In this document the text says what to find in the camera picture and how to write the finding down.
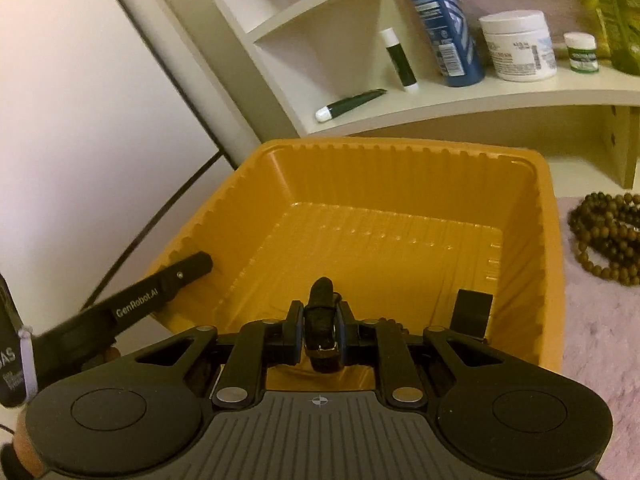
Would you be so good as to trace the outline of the left hand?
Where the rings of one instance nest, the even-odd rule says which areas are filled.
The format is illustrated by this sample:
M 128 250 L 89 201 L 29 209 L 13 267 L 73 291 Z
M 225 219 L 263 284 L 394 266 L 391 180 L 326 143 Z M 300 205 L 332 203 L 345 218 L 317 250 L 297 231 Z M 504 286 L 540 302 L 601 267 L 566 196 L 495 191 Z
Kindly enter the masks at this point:
M 23 408 L 17 416 L 11 446 L 15 453 L 17 463 L 28 473 L 29 477 L 38 479 L 44 474 L 46 467 L 36 453 L 32 445 L 32 440 L 29 439 L 26 428 L 26 414 L 27 408 Z

